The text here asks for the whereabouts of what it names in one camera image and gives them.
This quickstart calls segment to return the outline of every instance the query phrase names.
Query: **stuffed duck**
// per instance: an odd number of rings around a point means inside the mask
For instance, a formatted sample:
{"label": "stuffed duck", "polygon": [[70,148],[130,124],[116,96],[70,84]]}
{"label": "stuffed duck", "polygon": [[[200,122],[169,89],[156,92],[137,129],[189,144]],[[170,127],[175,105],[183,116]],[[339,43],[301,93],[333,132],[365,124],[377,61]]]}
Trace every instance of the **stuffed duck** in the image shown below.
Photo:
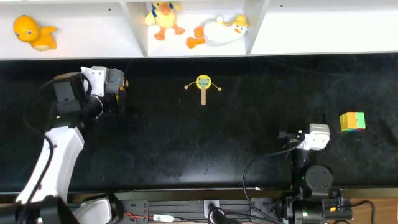
{"label": "stuffed duck", "polygon": [[224,22],[222,16],[217,19],[210,19],[203,26],[194,30],[195,38],[187,39],[187,46],[192,49],[198,44],[206,43],[209,46],[216,47],[230,44],[248,31],[249,24],[244,15],[238,15],[232,23]]}
{"label": "stuffed duck", "polygon": [[34,19],[29,16],[22,15],[14,22],[14,33],[22,42],[28,42],[38,51],[56,49],[52,32],[55,31],[54,26],[40,27]]}
{"label": "stuffed duck", "polygon": [[185,32],[185,29],[176,24],[177,15],[174,9],[181,11],[181,4],[178,2],[152,2],[152,12],[148,14],[145,22],[148,26],[157,24],[160,27],[160,32],[154,35],[156,39],[165,40],[164,34],[168,28],[173,28],[177,35]]}

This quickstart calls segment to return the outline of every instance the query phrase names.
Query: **cube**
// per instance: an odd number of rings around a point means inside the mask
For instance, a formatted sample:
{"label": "cube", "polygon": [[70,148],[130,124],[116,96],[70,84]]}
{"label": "cube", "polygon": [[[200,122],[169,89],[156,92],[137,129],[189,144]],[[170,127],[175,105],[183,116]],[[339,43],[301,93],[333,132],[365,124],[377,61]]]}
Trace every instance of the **cube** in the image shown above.
{"label": "cube", "polygon": [[366,128],[363,112],[347,112],[340,116],[341,131],[357,131]]}

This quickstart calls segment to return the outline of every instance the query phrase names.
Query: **toy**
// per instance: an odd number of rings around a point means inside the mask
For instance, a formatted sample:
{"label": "toy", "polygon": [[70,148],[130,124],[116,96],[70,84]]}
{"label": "toy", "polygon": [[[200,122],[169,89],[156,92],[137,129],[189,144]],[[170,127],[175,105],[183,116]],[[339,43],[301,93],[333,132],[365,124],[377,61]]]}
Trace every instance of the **toy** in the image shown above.
{"label": "toy", "polygon": [[341,131],[355,131],[365,129],[363,112],[347,112],[340,116]]}
{"label": "toy", "polygon": [[165,40],[166,29],[173,28],[176,35],[183,34],[185,29],[176,24],[177,15],[174,10],[181,11],[182,6],[178,2],[152,2],[152,12],[145,18],[148,26],[155,23],[160,27],[160,32],[154,37],[158,40]]}
{"label": "toy", "polygon": [[212,47],[230,44],[243,37],[248,27],[249,24],[244,15],[238,15],[232,23],[224,22],[224,19],[219,16],[216,20],[210,19],[203,26],[195,28],[194,33],[197,39],[189,37],[187,46],[192,49],[204,43]]}
{"label": "toy", "polygon": [[206,105],[206,90],[209,89],[211,85],[214,85],[218,91],[221,91],[221,88],[217,87],[214,83],[212,83],[211,78],[207,75],[200,75],[196,81],[189,83],[184,88],[187,90],[188,87],[194,83],[196,83],[197,87],[201,90],[202,105]]}
{"label": "toy", "polygon": [[40,27],[31,17],[22,15],[14,22],[14,32],[17,38],[30,45],[38,51],[56,49],[57,43],[52,36],[54,26]]}

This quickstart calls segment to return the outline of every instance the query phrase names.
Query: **black table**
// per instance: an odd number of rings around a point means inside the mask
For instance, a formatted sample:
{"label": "black table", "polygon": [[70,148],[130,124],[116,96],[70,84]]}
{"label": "black table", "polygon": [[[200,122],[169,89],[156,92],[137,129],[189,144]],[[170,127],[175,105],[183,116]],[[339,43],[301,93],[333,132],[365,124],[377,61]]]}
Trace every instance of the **black table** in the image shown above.
{"label": "black table", "polygon": [[[241,187],[255,156],[280,150],[281,124],[307,130],[326,118],[329,150],[318,163],[335,187],[398,186],[398,55],[296,55],[237,58],[50,60],[0,62],[0,192],[20,191],[42,139],[22,123],[28,96],[52,77],[103,65],[127,69],[124,117],[98,121],[73,171],[72,192]],[[222,87],[184,86],[207,74]],[[29,111],[43,126],[48,94]],[[363,111],[366,130],[342,133],[339,116]],[[290,159],[255,164],[250,187],[290,187]]]}

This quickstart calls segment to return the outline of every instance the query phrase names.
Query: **duck beak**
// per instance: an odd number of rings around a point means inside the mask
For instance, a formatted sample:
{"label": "duck beak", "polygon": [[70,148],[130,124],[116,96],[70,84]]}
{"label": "duck beak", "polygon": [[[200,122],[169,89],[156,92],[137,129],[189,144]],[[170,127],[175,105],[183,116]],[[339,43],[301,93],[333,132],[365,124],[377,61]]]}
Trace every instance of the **duck beak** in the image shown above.
{"label": "duck beak", "polygon": [[165,15],[169,15],[170,14],[171,8],[170,8],[170,4],[168,2],[165,2],[165,3],[161,4],[159,9]]}

